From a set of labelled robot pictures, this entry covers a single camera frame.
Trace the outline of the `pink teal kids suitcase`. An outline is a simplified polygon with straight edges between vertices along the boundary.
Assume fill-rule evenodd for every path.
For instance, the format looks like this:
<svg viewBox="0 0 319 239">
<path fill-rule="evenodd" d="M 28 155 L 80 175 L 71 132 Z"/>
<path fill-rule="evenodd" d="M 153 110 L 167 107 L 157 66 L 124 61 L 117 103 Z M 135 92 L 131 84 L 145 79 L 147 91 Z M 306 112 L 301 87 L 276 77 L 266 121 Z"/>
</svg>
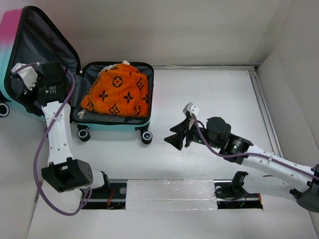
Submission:
<svg viewBox="0 0 319 239">
<path fill-rule="evenodd" d="M 36 101 L 35 90 L 26 89 L 23 81 L 13 76 L 11 69 L 16 63 L 60 62 L 71 75 L 69 81 L 76 84 L 76 76 L 82 76 L 80 58 L 76 50 L 63 36 L 49 17 L 35 6 L 6 11 L 0 22 L 0 115 L 6 117 L 11 107 L 43 117 L 40 104 Z M 149 131 L 150 116 L 146 118 L 125 117 L 124 123 L 85 123 L 74 120 L 73 95 L 70 105 L 70 119 L 78 127 L 82 141 L 90 139 L 91 130 L 141 132 L 142 142 L 149 144 L 153 135 Z"/>
</svg>

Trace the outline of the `grey cream frilled cushion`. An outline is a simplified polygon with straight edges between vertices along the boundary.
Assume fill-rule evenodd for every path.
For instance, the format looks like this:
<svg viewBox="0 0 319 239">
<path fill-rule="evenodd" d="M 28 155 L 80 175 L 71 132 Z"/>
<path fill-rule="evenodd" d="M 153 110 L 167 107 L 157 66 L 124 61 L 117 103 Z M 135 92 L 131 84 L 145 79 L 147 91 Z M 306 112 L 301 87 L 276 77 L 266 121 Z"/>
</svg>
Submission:
<svg viewBox="0 0 319 239">
<path fill-rule="evenodd" d="M 87 65 L 86 69 L 82 69 L 83 75 L 76 76 L 76 87 L 73 95 L 73 119 L 85 123 L 124 123 L 125 117 L 101 115 L 99 113 L 92 113 L 81 108 L 80 103 L 84 96 L 89 93 L 93 83 L 98 78 L 102 70 L 111 69 L 112 67 L 122 62 L 93 62 Z"/>
</svg>

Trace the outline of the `orange patterned towel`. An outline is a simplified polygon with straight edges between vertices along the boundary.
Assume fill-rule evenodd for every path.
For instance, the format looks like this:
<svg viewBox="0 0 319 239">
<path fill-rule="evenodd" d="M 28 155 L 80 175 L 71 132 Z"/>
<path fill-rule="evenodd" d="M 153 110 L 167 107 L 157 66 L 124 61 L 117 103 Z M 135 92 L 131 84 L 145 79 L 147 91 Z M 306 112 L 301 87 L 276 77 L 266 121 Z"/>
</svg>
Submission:
<svg viewBox="0 0 319 239">
<path fill-rule="evenodd" d="M 150 112 L 149 86 L 141 70 L 123 61 L 99 72 L 80 106 L 102 115 L 146 118 Z"/>
</svg>

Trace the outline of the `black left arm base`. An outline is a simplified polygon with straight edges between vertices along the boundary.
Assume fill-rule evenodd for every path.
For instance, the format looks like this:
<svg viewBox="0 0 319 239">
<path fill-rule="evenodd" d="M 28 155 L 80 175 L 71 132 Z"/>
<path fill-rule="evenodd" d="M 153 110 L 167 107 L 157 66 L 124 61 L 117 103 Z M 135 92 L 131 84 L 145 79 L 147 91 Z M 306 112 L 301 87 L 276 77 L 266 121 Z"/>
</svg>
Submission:
<svg viewBox="0 0 319 239">
<path fill-rule="evenodd" d="M 86 200 L 82 210 L 124 210 L 126 208 L 127 180 L 109 179 L 105 172 L 103 185 L 92 189 L 92 195 Z"/>
</svg>

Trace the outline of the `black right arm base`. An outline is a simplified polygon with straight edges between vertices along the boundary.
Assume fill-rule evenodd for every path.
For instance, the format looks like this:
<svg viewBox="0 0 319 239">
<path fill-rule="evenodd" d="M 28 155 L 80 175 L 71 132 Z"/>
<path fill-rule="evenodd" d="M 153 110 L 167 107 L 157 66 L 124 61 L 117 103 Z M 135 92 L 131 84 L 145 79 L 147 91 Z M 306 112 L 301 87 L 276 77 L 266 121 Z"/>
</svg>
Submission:
<svg viewBox="0 0 319 239">
<path fill-rule="evenodd" d="M 247 193 L 243 188 L 247 176 L 247 172 L 238 171 L 231 180 L 214 181 L 218 209 L 263 209 L 260 194 Z"/>
</svg>

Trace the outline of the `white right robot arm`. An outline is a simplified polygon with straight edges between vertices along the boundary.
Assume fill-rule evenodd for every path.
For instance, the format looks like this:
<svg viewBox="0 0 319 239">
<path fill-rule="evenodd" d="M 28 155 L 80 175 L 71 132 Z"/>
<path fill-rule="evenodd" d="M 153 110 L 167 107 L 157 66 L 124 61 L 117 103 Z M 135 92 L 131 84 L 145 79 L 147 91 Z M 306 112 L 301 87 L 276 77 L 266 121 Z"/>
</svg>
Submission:
<svg viewBox="0 0 319 239">
<path fill-rule="evenodd" d="M 263 173 L 255 176 L 238 171 L 228 186 L 231 200 L 247 194 L 270 194 L 295 201 L 300 207 L 319 211 L 319 167 L 288 161 L 262 150 L 251 141 L 231 133 L 231 126 L 220 117 L 209 118 L 206 125 L 195 117 L 187 117 L 172 127 L 165 142 L 178 150 L 191 142 L 205 145 L 213 154 L 224 160 L 254 168 Z"/>
</svg>

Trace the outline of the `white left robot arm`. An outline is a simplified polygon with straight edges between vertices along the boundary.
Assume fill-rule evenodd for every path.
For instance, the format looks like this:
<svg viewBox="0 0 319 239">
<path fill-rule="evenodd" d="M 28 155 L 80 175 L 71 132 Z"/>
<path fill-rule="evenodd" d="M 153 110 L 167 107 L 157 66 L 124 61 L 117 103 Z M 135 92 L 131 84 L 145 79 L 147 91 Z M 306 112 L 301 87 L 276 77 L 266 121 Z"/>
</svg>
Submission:
<svg viewBox="0 0 319 239">
<path fill-rule="evenodd" d="M 41 65 L 37 78 L 37 100 L 46 119 L 49 142 L 48 166 L 42 168 L 41 175 L 59 193 L 91 187 L 104 198 L 111 193 L 106 173 L 93 171 L 89 163 L 72 154 L 68 101 L 75 82 L 70 82 L 66 74 L 60 62 L 50 62 Z"/>
</svg>

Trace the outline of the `white foam cover panel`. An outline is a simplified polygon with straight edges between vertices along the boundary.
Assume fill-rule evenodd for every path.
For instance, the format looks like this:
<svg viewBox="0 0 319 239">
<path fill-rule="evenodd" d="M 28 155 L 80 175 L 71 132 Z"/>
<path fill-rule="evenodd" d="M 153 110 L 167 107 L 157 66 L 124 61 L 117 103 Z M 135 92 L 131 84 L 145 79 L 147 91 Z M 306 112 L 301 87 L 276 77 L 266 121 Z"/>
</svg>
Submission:
<svg viewBox="0 0 319 239">
<path fill-rule="evenodd" d="M 211 211 L 217 209 L 212 179 L 129 180 L 126 209 Z"/>
</svg>

